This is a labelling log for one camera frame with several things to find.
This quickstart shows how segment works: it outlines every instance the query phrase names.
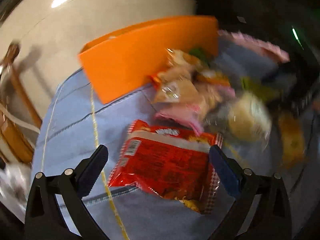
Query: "blue gripper pad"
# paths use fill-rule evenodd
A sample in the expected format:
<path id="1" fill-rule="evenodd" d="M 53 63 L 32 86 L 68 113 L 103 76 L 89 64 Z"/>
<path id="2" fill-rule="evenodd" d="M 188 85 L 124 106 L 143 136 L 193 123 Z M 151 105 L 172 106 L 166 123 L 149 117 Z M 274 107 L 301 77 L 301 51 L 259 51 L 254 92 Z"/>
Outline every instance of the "blue gripper pad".
<path id="1" fill-rule="evenodd" d="M 242 180 L 242 169 L 239 164 L 234 159 L 227 158 L 217 145 L 210 148 L 209 161 L 228 194 L 232 197 L 239 196 Z"/>

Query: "beige floor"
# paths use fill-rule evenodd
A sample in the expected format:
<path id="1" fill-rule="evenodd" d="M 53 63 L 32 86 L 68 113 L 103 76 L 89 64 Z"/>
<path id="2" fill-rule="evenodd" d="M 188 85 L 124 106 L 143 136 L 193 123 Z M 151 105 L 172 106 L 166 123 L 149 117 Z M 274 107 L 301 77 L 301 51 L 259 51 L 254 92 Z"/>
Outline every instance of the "beige floor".
<path id="1" fill-rule="evenodd" d="M 192 14 L 195 5 L 193 0 L 67 0 L 51 8 L 52 1 L 23 0 L 0 27 L 0 57 L 13 39 L 21 42 L 17 67 L 41 117 L 57 85 L 81 67 L 77 53 L 85 43 L 138 22 Z M 17 103 L 13 108 L 26 118 Z"/>

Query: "orange container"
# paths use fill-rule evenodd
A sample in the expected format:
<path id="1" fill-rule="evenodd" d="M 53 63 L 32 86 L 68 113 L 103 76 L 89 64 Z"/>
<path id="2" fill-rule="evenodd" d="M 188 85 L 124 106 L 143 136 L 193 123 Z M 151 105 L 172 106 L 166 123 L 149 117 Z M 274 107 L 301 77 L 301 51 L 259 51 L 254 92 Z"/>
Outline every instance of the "orange container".
<path id="1" fill-rule="evenodd" d="M 166 49 L 188 52 L 202 47 L 217 55 L 214 17 L 179 16 L 152 20 L 114 31 L 87 43 L 79 53 L 84 71 L 106 104 L 149 82 L 167 66 Z"/>

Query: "red package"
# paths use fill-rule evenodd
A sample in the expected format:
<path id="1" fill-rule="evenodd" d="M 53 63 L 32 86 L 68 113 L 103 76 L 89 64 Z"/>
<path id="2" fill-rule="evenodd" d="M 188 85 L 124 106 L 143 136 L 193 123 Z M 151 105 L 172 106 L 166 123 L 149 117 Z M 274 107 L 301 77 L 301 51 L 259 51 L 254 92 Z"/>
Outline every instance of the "red package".
<path id="1" fill-rule="evenodd" d="M 200 212 L 208 212 L 219 183 L 209 165 L 208 152 L 214 144 L 221 146 L 220 134 L 197 137 L 191 130 L 150 127 L 136 120 L 128 130 L 108 186 L 135 185 L 163 198 L 195 200 L 202 203 Z"/>

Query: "metal screw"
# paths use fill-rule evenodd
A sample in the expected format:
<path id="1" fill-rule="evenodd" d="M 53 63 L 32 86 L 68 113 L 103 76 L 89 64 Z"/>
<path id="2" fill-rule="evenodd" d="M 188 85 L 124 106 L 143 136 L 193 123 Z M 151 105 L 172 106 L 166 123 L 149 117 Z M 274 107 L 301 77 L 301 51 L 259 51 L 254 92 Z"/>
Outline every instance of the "metal screw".
<path id="1" fill-rule="evenodd" d="M 273 174 L 273 176 L 276 178 L 276 179 L 281 179 L 281 175 L 279 173 L 275 173 Z"/>
<path id="2" fill-rule="evenodd" d="M 248 168 L 244 169 L 243 172 L 244 172 L 245 175 L 248 175 L 248 176 L 252 175 L 252 170 L 250 170 Z"/>
<path id="3" fill-rule="evenodd" d="M 39 179 L 39 178 L 41 178 L 41 177 L 42 177 L 42 172 L 38 172 L 38 173 L 36 174 L 36 178 Z"/>
<path id="4" fill-rule="evenodd" d="M 64 174 L 66 174 L 66 175 L 71 175 L 72 173 L 73 173 L 73 169 L 66 169 L 64 171 Z"/>

